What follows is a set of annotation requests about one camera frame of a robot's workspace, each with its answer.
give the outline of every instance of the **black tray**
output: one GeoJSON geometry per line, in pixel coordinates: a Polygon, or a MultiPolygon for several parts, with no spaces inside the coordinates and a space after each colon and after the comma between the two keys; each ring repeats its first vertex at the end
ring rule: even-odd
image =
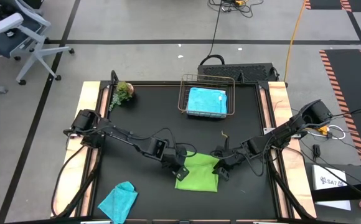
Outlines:
{"type": "MultiPolygon", "coordinates": [[[[263,134],[264,118],[256,83],[237,85],[235,114],[226,119],[207,119],[181,114],[177,109],[179,82],[135,82],[136,97],[116,107],[109,119],[117,126],[149,136],[168,127],[177,142],[193,144],[199,153],[208,154],[223,145],[223,131],[230,136],[231,147],[263,134]]],[[[165,132],[158,135],[169,138],[165,132]]],[[[252,161],[261,169],[261,161],[252,161]]],[[[240,220],[273,219],[278,204],[277,191],[267,170],[255,176],[247,163],[236,167],[228,182],[219,181],[218,192],[192,192],[175,189],[175,177],[161,169],[159,162],[138,154],[132,147],[106,138],[102,148],[100,174],[93,191],[91,215],[107,218],[97,206],[124,181],[130,181],[139,193],[128,219],[144,220],[240,220]]]]}

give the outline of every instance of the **power adapter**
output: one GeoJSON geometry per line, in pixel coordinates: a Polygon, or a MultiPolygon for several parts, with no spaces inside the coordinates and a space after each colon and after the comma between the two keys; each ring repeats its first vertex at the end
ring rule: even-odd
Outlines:
{"type": "Polygon", "coordinates": [[[327,139],[332,139],[332,137],[333,137],[333,134],[332,134],[332,132],[327,132],[327,135],[326,135],[326,138],[327,139]]]}
{"type": "Polygon", "coordinates": [[[313,161],[316,162],[316,158],[320,157],[320,145],[314,144],[313,145],[313,161]]]}

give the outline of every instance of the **small plant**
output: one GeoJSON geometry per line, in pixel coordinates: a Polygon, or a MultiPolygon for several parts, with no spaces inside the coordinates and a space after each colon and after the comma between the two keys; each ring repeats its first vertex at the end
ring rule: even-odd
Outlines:
{"type": "Polygon", "coordinates": [[[115,105],[121,105],[124,100],[132,98],[133,86],[126,82],[118,82],[116,90],[113,93],[113,98],[110,103],[109,111],[111,111],[115,105]]]}

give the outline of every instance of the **wire basket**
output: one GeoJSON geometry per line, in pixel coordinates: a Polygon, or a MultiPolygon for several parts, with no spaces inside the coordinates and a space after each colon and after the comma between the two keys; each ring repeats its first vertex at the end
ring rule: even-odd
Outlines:
{"type": "Polygon", "coordinates": [[[205,116],[209,118],[226,118],[235,113],[235,80],[230,77],[216,77],[210,75],[185,74],[180,81],[178,108],[182,113],[189,115],[205,116]],[[188,110],[190,90],[192,88],[225,91],[226,113],[213,113],[209,111],[188,110]]]}

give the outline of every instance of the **blue towel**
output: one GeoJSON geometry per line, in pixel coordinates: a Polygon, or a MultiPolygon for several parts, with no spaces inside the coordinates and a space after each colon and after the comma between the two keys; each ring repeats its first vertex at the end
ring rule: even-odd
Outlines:
{"type": "Polygon", "coordinates": [[[186,111],[190,115],[225,118],[227,113],[226,101],[227,96],[224,90],[193,87],[190,89],[186,111]]]}
{"type": "Polygon", "coordinates": [[[124,223],[138,193],[129,182],[118,184],[99,204],[98,208],[114,223],[124,223]]]}

